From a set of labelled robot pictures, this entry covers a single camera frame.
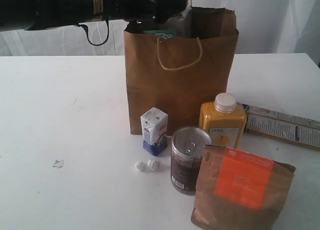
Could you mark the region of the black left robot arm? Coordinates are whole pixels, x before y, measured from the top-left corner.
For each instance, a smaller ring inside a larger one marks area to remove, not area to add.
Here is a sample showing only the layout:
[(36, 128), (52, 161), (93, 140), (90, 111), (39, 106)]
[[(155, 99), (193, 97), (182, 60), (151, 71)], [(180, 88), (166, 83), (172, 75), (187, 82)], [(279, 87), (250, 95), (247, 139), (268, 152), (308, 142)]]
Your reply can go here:
[(112, 20), (162, 24), (187, 5), (188, 0), (0, 0), (0, 30), (39, 31)]

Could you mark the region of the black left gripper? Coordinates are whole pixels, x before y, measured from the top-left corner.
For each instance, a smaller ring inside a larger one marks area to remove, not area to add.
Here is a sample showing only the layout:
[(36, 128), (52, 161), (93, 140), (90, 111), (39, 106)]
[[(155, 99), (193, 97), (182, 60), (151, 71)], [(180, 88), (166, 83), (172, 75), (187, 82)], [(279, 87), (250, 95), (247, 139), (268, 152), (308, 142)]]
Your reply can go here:
[(127, 22), (153, 17), (155, 23), (163, 24), (187, 5), (188, 0), (103, 0), (102, 16)]

